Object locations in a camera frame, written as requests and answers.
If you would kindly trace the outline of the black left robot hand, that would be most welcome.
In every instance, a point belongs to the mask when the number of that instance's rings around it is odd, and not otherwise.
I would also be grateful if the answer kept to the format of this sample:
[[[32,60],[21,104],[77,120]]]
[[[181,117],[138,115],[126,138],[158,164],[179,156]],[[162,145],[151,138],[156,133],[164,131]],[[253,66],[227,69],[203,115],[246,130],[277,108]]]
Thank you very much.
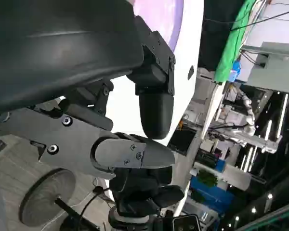
[[[175,56],[126,0],[0,0],[0,132],[42,162],[111,179],[174,164]],[[111,79],[135,84],[145,136],[112,132]]]

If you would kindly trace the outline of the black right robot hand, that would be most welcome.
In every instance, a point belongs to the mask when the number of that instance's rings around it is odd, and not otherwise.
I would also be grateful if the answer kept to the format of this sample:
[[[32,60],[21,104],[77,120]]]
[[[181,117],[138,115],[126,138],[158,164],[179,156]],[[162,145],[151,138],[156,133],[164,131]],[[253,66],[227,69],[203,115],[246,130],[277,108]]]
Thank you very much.
[[[118,214],[123,217],[153,215],[184,197],[180,186],[171,185],[171,166],[157,169],[116,168],[115,175],[110,180],[110,190]]]

